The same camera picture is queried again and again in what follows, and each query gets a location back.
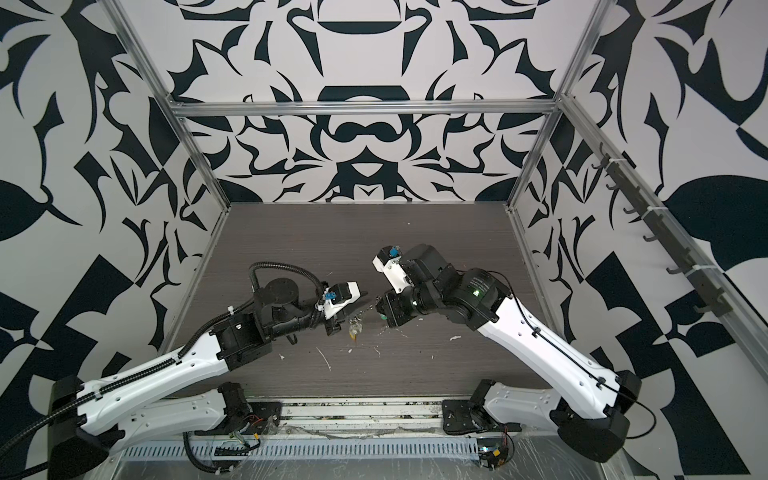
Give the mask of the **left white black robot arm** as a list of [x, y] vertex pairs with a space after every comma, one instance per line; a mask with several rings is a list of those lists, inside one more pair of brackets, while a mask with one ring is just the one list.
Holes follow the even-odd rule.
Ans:
[[338, 332], [365, 295], [357, 283], [342, 282], [322, 285], [317, 298], [302, 300], [295, 281], [274, 279], [176, 350], [100, 379], [55, 382], [49, 410], [62, 414], [47, 428], [48, 478], [77, 479], [109, 456], [156, 437], [243, 429], [251, 407], [237, 383], [171, 396], [263, 357], [280, 337], [293, 340], [319, 324], [329, 335]]

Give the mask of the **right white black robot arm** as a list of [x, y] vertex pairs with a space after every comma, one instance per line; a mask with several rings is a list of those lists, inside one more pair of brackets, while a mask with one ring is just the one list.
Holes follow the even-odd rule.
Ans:
[[439, 314], [505, 348], [548, 384], [526, 389], [484, 381], [472, 396], [476, 409], [498, 424], [553, 431], [594, 462], [605, 463], [623, 449], [630, 437], [627, 413], [642, 387], [636, 374], [615, 372], [580, 353], [493, 272], [457, 270], [431, 245], [406, 252], [386, 246], [372, 264], [391, 286], [376, 305], [389, 327]]

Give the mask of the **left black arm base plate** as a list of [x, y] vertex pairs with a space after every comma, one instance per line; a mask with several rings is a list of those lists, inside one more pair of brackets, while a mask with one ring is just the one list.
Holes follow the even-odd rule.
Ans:
[[225, 417], [216, 427], [196, 430], [196, 436], [240, 434], [265, 434], [271, 427], [279, 426], [283, 404], [279, 401], [249, 402], [225, 407]]

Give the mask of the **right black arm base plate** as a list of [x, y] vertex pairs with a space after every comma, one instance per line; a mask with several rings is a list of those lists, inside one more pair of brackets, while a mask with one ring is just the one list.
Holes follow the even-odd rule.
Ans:
[[499, 423], [482, 407], [470, 400], [446, 399], [441, 402], [442, 429], [447, 435], [469, 435], [488, 432], [517, 433], [519, 423]]

